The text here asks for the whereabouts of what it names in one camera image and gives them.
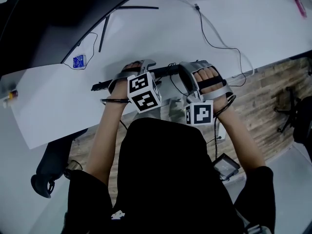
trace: wooden floor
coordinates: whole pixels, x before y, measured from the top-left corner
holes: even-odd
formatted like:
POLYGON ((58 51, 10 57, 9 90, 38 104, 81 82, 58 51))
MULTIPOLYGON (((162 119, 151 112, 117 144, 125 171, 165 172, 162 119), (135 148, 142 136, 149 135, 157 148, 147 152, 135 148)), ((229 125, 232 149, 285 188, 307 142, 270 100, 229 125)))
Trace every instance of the wooden floor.
MULTIPOLYGON (((266 160, 289 146, 293 141, 293 129, 288 127, 282 134, 277 132, 277 128, 281 127, 287 118, 274 112, 273 109, 276 106, 281 109, 289 108, 289 92, 285 90, 287 86, 294 88, 295 95, 299 98, 312 96, 312 77, 308 76, 310 68, 309 60, 306 58, 286 60, 279 64, 259 68, 253 76, 247 76, 247 81, 243 87, 232 87, 237 96, 233 103, 235 110, 245 122, 266 160)), ((230 85, 240 85, 243 81, 243 76, 228 80, 230 85)), ((174 118, 176 122, 183 123, 184 113, 181 110, 170 110, 170 107, 168 104, 161 108, 162 119, 172 120, 174 118)), ((135 115, 135 112, 127 114, 122 117, 122 120, 129 126, 135 115)), ((96 128, 97 126, 90 128, 72 145, 70 159, 80 162, 83 167, 86 164, 96 128)), ((199 127, 199 129, 207 142, 214 138, 212 126, 199 127)), ((117 134, 116 155, 109 180, 109 193, 113 204, 117 196, 119 150, 125 135, 126 130, 120 124, 117 134)), ((207 150, 210 158, 214 160, 214 141, 207 145, 207 150)), ((218 155, 222 153, 226 153, 238 162, 228 136, 225 140, 218 141, 218 155)))

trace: white surface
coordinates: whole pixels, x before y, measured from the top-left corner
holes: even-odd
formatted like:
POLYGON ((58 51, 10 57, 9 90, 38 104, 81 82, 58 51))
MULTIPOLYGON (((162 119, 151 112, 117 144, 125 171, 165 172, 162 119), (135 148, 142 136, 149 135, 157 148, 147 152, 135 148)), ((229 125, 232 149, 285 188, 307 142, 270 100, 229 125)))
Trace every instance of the white surface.
MULTIPOLYGON (((0 107, 0 232, 27 234, 50 202, 38 195, 30 178, 46 145, 29 150, 11 109, 0 107)), ((52 198, 66 179, 56 181, 52 198)))
MULTIPOLYGON (((228 46, 239 48, 254 68, 312 49, 312 10, 303 19, 293 0, 190 0, 198 3, 228 46)), ((131 0, 128 5, 158 6, 159 10, 115 11, 110 18, 101 53, 98 52, 102 22, 95 56, 86 70, 65 65, 28 69, 18 85, 19 99, 14 116, 29 148, 77 132, 99 123, 108 91, 91 92, 93 84, 113 78, 121 68, 137 59, 153 59, 156 67, 171 62, 206 59, 224 78, 240 73, 238 53, 208 46, 200 30, 197 11, 181 0, 131 0)), ((212 44, 222 46, 204 22, 212 44)), ((95 35, 82 42, 67 63, 78 54, 92 55, 95 35)), ((243 71, 251 70, 243 58, 243 71)), ((177 76, 174 82, 185 91, 177 76)), ((178 94, 168 78, 163 78, 163 99, 178 94)), ((134 111, 128 105, 124 113, 134 111)))
POLYGON ((219 122, 219 129, 218 129, 218 137, 221 137, 220 139, 225 139, 226 131, 224 126, 221 122, 219 122))
POLYGON ((67 212, 69 180, 67 179, 41 213, 29 234, 59 234, 67 212))
POLYGON ((312 165, 295 148, 273 160, 275 234, 301 234, 312 220, 312 165))

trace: blue sticker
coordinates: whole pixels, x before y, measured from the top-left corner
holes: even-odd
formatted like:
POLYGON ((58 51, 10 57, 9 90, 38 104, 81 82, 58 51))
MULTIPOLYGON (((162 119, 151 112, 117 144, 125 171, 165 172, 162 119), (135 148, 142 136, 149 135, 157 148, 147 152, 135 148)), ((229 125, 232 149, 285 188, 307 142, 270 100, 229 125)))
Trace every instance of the blue sticker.
POLYGON ((83 55, 74 57, 74 66, 73 66, 73 68, 81 68, 81 67, 84 67, 84 66, 85 66, 85 63, 84 63, 83 55))

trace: wrist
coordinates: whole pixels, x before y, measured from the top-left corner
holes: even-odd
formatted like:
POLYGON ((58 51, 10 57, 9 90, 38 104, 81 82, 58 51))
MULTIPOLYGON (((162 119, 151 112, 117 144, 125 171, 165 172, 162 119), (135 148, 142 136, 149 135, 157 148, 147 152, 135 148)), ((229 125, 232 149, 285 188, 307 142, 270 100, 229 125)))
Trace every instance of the wrist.
POLYGON ((235 114, 234 108, 232 106, 229 106, 228 109, 226 109, 224 112, 218 115, 218 119, 221 121, 221 123, 226 123, 231 121, 234 114, 235 114))
POLYGON ((108 102, 107 101, 105 109, 115 111, 115 112, 121 111, 121 113, 122 113, 126 106, 127 106, 127 103, 108 102))

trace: white logo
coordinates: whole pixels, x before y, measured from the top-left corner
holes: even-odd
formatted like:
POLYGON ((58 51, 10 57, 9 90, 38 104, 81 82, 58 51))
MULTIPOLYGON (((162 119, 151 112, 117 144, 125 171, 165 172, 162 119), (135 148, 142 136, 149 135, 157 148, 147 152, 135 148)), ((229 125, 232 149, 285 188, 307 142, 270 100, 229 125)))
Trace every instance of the white logo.
POLYGON ((190 109, 186 110, 186 120, 190 121, 190 109))
POLYGON ((202 121, 203 118, 209 117, 209 111, 206 111, 206 108, 200 108, 199 114, 196 115, 197 121, 202 121))
MULTIPOLYGON (((150 97, 150 95, 144 95, 144 96, 142 96, 142 99, 138 101, 138 104, 139 104, 140 106, 143 106, 143 104, 144 104, 144 102, 145 102, 145 99, 147 99, 147 98, 149 98, 149 97, 150 97)), ((154 105, 154 102, 153 102, 153 101, 152 101, 152 102, 149 102, 149 103, 147 103, 146 105, 147 105, 148 107, 149 107, 149 106, 152 106, 152 105, 154 105)))
POLYGON ((145 85, 145 82, 144 82, 144 78, 139 80, 139 79, 135 79, 132 81, 132 87, 134 88, 138 88, 138 84, 141 83, 141 86, 143 87, 145 85))
POLYGON ((120 219, 123 216, 125 216, 125 213, 123 213, 122 211, 118 211, 112 215, 112 219, 120 219))
POLYGON ((155 91, 155 94, 157 95, 157 97, 159 98, 159 91, 156 87, 153 87, 154 91, 155 91))

